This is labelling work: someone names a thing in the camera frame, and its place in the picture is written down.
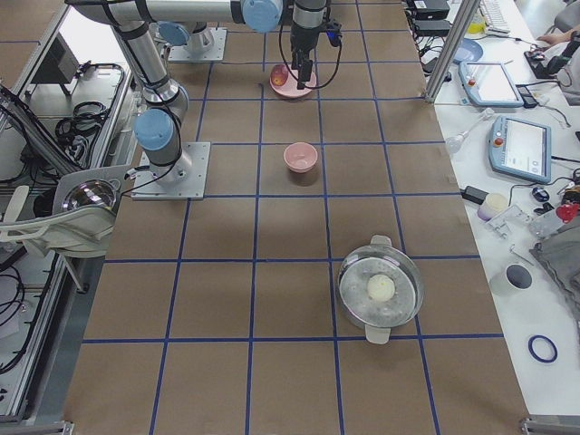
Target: touchscreen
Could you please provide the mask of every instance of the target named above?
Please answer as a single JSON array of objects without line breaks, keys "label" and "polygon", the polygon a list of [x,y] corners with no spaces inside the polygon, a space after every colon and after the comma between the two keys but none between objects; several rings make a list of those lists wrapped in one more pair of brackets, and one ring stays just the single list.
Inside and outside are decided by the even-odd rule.
[{"label": "touchscreen", "polygon": [[544,171],[545,130],[535,125],[507,120],[504,166],[535,175]]},{"label": "touchscreen", "polygon": [[481,100],[485,102],[517,101],[517,95],[500,64],[468,63],[468,75],[473,77],[478,84]]}]

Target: keyboard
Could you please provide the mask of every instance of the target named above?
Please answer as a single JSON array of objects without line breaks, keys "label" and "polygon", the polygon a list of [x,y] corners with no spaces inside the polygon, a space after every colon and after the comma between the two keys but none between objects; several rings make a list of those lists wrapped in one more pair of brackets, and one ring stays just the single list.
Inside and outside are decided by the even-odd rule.
[{"label": "keyboard", "polygon": [[498,0],[481,0],[479,11],[486,21],[486,34],[496,34],[498,36],[507,36],[510,32],[508,22],[499,9]]}]

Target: pot handle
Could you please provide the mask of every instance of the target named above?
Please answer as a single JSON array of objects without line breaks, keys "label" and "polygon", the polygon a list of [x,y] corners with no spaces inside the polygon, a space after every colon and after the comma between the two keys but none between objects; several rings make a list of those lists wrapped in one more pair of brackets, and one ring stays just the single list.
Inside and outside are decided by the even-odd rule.
[{"label": "pot handle", "polygon": [[366,324],[364,326],[364,334],[369,343],[385,344],[389,342],[391,328],[377,328],[376,326]]},{"label": "pot handle", "polygon": [[375,234],[372,236],[371,245],[386,245],[387,247],[392,247],[392,242],[387,236]]}]

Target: rubber band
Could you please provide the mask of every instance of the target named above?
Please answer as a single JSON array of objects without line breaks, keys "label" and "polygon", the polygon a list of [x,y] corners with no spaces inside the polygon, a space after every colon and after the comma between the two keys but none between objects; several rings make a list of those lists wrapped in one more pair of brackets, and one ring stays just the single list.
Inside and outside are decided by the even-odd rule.
[{"label": "rubber band", "polygon": [[[550,345],[553,354],[551,358],[542,358],[536,353],[536,351],[534,350],[534,342],[538,339],[544,340],[546,343]],[[556,345],[552,340],[547,338],[545,335],[533,335],[532,337],[530,337],[530,339],[527,341],[527,349],[529,350],[530,354],[532,355],[532,357],[534,357],[536,361],[540,361],[541,363],[544,364],[553,363],[558,357],[558,349],[556,348]]]}]

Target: gray cloth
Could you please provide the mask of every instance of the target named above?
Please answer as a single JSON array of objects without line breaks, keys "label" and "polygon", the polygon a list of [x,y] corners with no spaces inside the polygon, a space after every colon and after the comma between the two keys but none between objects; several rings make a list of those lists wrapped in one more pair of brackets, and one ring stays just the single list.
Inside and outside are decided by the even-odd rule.
[{"label": "gray cloth", "polygon": [[529,252],[556,281],[580,327],[580,218]]}]

